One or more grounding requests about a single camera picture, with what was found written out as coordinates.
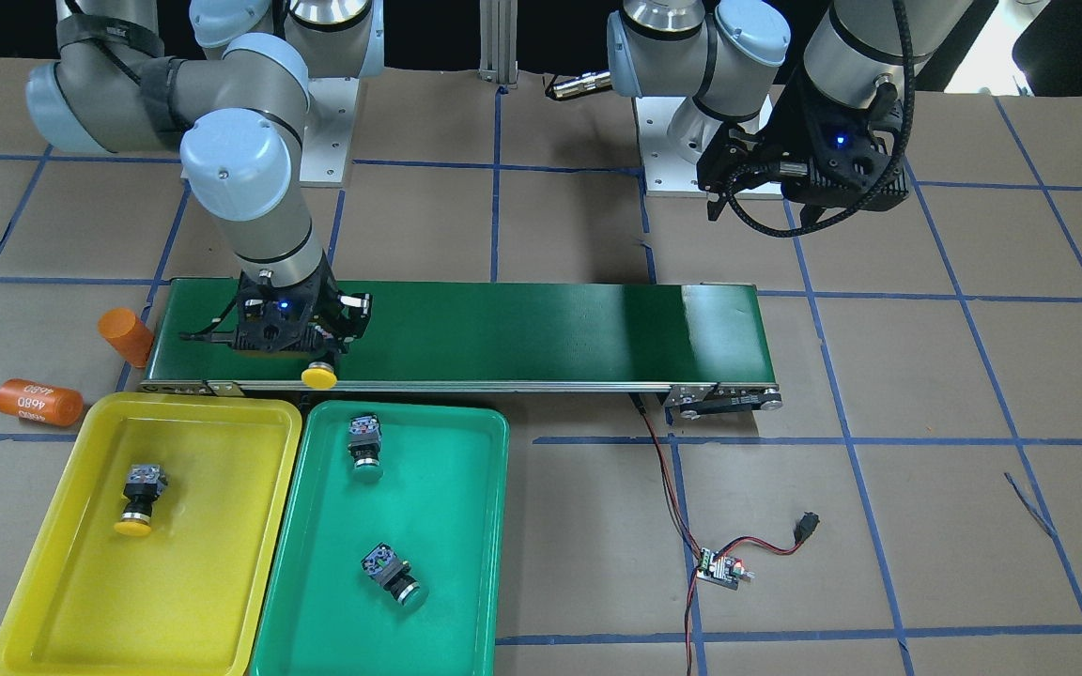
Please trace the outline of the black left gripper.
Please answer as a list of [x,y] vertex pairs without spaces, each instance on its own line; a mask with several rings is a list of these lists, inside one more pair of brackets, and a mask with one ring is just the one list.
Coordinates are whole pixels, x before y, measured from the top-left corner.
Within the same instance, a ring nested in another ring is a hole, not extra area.
[[705,143],[696,181],[710,196],[707,218],[716,222],[737,190],[767,183],[799,204],[855,204],[880,176],[879,124],[879,94],[852,107],[812,80],[790,81],[757,132],[725,123]]

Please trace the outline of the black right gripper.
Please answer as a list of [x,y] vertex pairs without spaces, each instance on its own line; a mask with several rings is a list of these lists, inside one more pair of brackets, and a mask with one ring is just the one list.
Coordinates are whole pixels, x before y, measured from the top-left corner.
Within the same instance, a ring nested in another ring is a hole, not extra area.
[[270,274],[252,277],[243,273],[240,275],[236,297],[289,297],[308,304],[312,324],[325,337],[322,350],[311,354],[302,352],[309,358],[325,354],[339,358],[348,352],[352,342],[362,339],[366,327],[372,319],[373,296],[343,294],[326,264],[319,265],[304,281],[285,287],[274,286]]

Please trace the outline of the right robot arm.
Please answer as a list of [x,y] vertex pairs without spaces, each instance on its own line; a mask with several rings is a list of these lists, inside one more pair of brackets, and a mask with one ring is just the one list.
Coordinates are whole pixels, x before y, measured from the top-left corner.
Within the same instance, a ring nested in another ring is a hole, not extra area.
[[379,1],[193,1],[203,59],[166,52],[154,1],[60,1],[54,63],[25,87],[56,149],[176,151],[193,196],[240,264],[229,309],[186,341],[335,361],[372,299],[339,290],[301,191],[312,74],[383,66]]

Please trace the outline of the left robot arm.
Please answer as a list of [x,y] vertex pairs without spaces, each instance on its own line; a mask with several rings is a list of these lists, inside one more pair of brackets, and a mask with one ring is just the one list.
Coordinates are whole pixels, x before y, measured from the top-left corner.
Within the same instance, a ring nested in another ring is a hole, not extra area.
[[705,215],[769,237],[800,237],[907,197],[918,72],[966,1],[833,1],[757,130],[793,29],[765,1],[626,1],[607,19],[613,90],[678,96],[716,121],[697,146]]

